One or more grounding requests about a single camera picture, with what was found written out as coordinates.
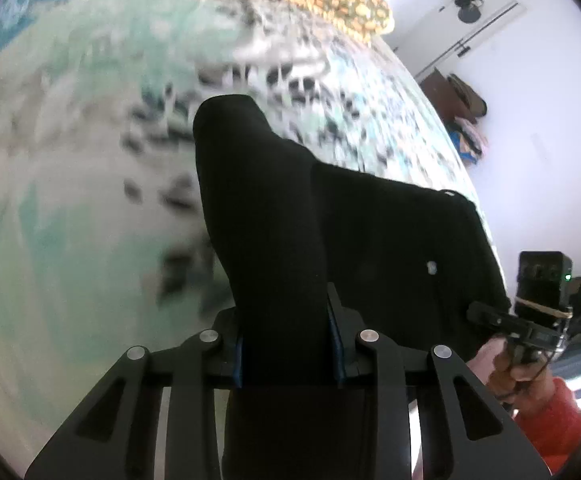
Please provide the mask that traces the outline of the person right hand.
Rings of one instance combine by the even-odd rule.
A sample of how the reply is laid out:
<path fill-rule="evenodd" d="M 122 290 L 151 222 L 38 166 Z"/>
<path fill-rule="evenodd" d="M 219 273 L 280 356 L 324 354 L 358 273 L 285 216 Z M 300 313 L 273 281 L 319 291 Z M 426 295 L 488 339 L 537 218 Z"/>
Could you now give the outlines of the person right hand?
<path fill-rule="evenodd" d="M 546 359 L 514 365 L 504 338 L 490 339 L 467 365 L 493 396 L 518 413 L 537 414 L 554 394 L 554 378 Z"/>

